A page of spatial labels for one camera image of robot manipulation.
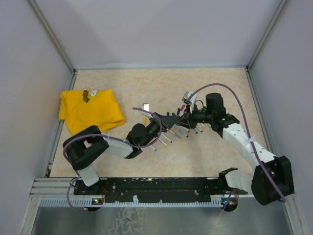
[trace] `black mounting plate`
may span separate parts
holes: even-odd
[[[91,187],[78,180],[74,195],[101,195],[104,188],[107,203],[132,202],[135,195],[141,203],[211,202],[210,195],[227,191],[218,178],[102,178]]]

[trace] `gray wall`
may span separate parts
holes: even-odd
[[[252,68],[278,155],[313,233],[313,1],[291,0]]]
[[[280,0],[37,0],[77,69],[245,66]]]
[[[0,234],[21,225],[71,74],[27,2],[0,1]]]

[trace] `yellow cloth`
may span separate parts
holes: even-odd
[[[125,124],[124,115],[112,90],[64,91],[60,95],[59,119],[75,135],[97,125],[102,132]]]

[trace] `enclosure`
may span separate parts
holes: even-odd
[[[310,0],[2,1],[1,234],[310,234],[312,10]],[[143,122],[132,107],[176,112],[185,91],[209,83],[230,86],[254,138],[291,161],[295,193],[286,203],[261,206],[243,195],[235,211],[223,212],[227,195],[216,195],[205,207],[104,205],[90,214],[68,207],[76,174],[62,155],[71,137],[58,117],[62,91],[112,89],[126,123],[108,134],[125,138]],[[243,123],[225,88],[198,98],[212,92]],[[167,135],[168,147],[157,142],[157,152],[131,160],[101,155],[95,168],[103,178],[253,172],[209,128],[188,135]]]

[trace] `white sticker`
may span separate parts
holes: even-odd
[[[96,94],[97,94],[97,90],[91,90],[90,92],[89,92],[89,95],[90,96],[95,96]]]

